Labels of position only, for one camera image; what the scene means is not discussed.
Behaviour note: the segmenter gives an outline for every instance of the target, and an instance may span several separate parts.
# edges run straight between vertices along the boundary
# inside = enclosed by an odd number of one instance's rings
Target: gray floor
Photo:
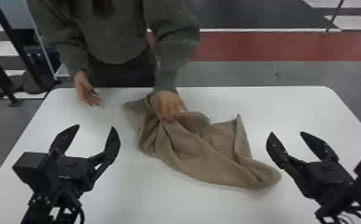
[[[178,78],[178,86],[274,85],[328,86],[361,121],[361,62],[190,63],[180,71]],[[0,165],[41,102],[29,99],[20,108],[8,108],[6,101],[0,101]]]

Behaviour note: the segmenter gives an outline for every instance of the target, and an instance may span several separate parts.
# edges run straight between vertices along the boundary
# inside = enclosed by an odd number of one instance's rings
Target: woman
[[[94,87],[154,86],[151,102],[165,122],[185,110],[174,85],[200,41],[187,0],[27,0],[47,43],[74,76],[79,98],[99,105]],[[149,27],[161,66],[155,69]]]

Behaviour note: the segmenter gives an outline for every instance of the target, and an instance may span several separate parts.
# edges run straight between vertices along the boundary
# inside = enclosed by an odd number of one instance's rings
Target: beige towel
[[[274,168],[252,158],[239,114],[235,120],[211,125],[201,113],[185,113],[177,123],[164,124],[147,98],[127,102],[124,109],[138,127],[140,150],[178,172],[247,189],[271,186],[281,178]]]

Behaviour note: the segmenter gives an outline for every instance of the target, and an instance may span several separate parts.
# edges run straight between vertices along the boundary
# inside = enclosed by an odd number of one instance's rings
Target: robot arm
[[[103,152],[89,158],[67,157],[65,152],[78,130],[79,125],[74,125],[62,131],[49,153],[25,152],[13,166],[17,176],[33,191],[22,224],[74,223],[78,215],[81,223],[85,221],[79,198],[93,189],[97,179],[114,162],[120,140],[112,127]],[[50,215],[54,207],[60,208],[55,219]]]

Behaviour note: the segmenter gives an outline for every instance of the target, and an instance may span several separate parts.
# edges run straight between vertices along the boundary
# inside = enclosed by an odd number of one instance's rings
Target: red floor stripe
[[[202,33],[192,61],[361,61],[361,32]]]

